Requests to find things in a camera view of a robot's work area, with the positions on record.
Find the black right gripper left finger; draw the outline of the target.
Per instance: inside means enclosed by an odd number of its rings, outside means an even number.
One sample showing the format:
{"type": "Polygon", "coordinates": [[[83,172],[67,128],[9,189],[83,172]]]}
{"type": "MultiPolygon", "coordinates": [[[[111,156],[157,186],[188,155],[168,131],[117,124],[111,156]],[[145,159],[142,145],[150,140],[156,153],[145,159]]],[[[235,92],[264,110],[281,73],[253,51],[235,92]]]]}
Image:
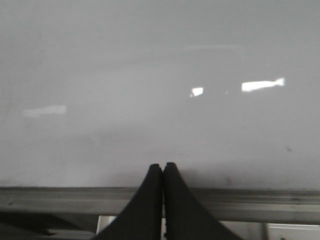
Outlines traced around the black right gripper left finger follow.
{"type": "Polygon", "coordinates": [[[160,240],[163,214],[163,172],[151,164],[130,202],[94,240],[160,240]]]}

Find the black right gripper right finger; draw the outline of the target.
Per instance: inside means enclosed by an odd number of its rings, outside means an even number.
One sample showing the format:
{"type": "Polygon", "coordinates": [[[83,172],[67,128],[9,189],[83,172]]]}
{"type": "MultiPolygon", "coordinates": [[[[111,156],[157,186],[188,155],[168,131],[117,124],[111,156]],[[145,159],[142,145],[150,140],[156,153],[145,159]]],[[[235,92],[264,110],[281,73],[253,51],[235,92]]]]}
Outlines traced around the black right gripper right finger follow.
{"type": "Polygon", "coordinates": [[[166,238],[168,240],[240,240],[216,220],[195,198],[177,165],[168,162],[163,171],[166,238]]]}

